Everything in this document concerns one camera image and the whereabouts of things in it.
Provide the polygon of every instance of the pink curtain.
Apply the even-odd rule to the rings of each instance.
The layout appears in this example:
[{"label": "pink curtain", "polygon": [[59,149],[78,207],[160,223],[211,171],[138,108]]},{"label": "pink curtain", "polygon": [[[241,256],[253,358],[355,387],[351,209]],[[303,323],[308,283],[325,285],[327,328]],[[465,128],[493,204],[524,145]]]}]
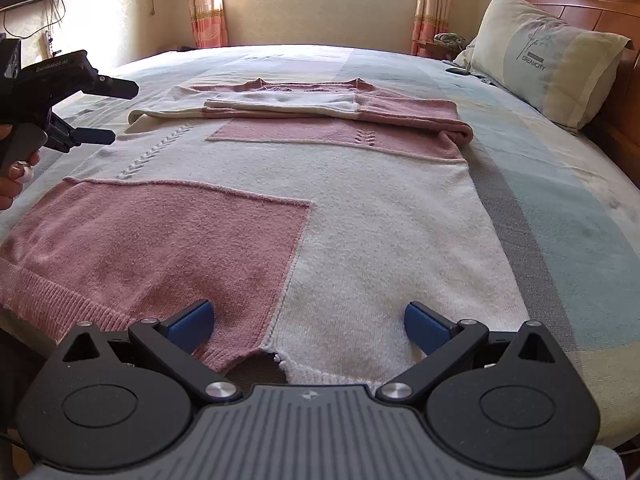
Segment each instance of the pink curtain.
[{"label": "pink curtain", "polygon": [[412,34],[411,53],[414,56],[427,56],[428,52],[418,43],[429,43],[441,32],[449,31],[449,12],[452,0],[418,0],[415,11],[414,33]]},{"label": "pink curtain", "polygon": [[189,0],[191,28],[198,48],[227,46],[222,0]]}]

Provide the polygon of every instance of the knit fabric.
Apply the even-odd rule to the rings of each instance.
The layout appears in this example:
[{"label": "knit fabric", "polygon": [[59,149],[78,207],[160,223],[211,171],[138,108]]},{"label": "knit fabric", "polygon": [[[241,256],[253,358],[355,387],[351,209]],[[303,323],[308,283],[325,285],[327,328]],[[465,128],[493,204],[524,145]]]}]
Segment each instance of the knit fabric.
[{"label": "knit fabric", "polygon": [[460,120],[456,104],[443,99],[418,99],[380,89],[362,79],[338,83],[267,83],[192,85],[172,91],[171,99],[152,108],[133,110],[164,118],[204,117],[292,119],[329,116],[378,124],[446,132],[453,142],[471,142],[473,130]]},{"label": "knit fabric", "polygon": [[319,142],[424,158],[461,158],[460,150],[446,131],[425,135],[416,128],[397,128],[389,124],[328,117],[288,121],[232,119],[209,140]]},{"label": "knit fabric", "polygon": [[80,319],[123,330],[199,298],[216,329],[201,359],[223,370],[258,349],[309,202],[167,180],[66,178],[0,250],[0,303],[60,340]]}]

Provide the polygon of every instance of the hand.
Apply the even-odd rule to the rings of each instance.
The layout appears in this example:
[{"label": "hand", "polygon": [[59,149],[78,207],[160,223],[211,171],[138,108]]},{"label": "hand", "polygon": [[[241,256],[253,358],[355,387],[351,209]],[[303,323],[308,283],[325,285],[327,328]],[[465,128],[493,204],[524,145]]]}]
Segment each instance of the hand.
[{"label": "hand", "polygon": [[[10,124],[0,125],[0,140],[7,138],[10,133]],[[35,166],[39,161],[40,153],[34,152],[31,153],[27,164]],[[32,175],[31,168],[25,168],[24,164],[20,162],[9,166],[7,175],[0,175],[0,211],[5,211],[13,205],[14,198],[22,192],[22,185],[30,181]]]}]

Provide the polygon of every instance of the pillowcase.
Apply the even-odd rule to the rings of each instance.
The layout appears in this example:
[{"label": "pillowcase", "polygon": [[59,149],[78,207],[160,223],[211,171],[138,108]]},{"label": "pillowcase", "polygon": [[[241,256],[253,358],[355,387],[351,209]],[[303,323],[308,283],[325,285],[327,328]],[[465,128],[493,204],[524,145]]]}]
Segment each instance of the pillowcase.
[{"label": "pillowcase", "polygon": [[453,60],[455,65],[458,65],[462,68],[470,68],[471,67],[471,56],[474,53],[474,47],[476,46],[476,38],[473,38],[471,43],[466,46],[466,49],[460,52],[456,59]]},{"label": "pillowcase", "polygon": [[471,67],[555,123],[580,129],[598,113],[629,38],[571,27],[524,0],[492,0]]}]

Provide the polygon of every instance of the bedsheet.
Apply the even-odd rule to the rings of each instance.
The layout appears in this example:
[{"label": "bedsheet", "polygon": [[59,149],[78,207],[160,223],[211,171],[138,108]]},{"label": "bedsheet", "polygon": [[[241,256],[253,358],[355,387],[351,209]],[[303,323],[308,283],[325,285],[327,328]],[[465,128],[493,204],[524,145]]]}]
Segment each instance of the bedsheet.
[{"label": "bedsheet", "polygon": [[[127,114],[133,108],[152,109],[171,95],[173,86],[242,84],[256,78],[269,82],[361,78],[408,96],[452,100],[462,120],[473,127],[474,140],[462,148],[462,155],[517,287],[517,297],[505,304],[523,308],[514,307],[504,312],[502,320],[497,316],[488,324],[494,330],[512,330],[522,319],[543,321],[598,402],[601,438],[616,444],[640,430],[640,192],[585,138],[571,136],[504,90],[446,73],[446,68],[429,59],[322,46],[168,53],[113,73],[139,83],[135,102],[75,97],[56,111],[78,126],[111,127],[120,134],[119,141],[139,142],[143,154],[154,144],[146,144],[135,133],[133,137],[123,133]],[[181,127],[180,121],[173,121],[154,125],[156,130],[165,128],[160,137]],[[205,130],[210,134],[210,124],[196,126],[196,131],[204,128],[202,134]],[[222,149],[236,161],[244,156],[228,146]],[[83,146],[62,157],[45,153],[36,180],[11,211],[0,215],[0,240],[63,177],[92,176],[77,167],[96,151]],[[419,172],[412,177],[418,180]],[[224,182],[223,174],[217,178],[222,185],[232,184]],[[503,292],[511,295],[511,287],[505,286]],[[398,316],[388,320],[396,327],[394,344],[399,345],[404,345],[402,306],[398,305]],[[461,314],[479,317],[471,307]],[[12,328],[8,316],[3,321]],[[358,349],[351,351],[357,354]],[[399,355],[397,367],[419,358],[408,345]],[[303,378],[304,368],[297,370],[294,378]],[[312,371],[308,377],[316,378]]]}]

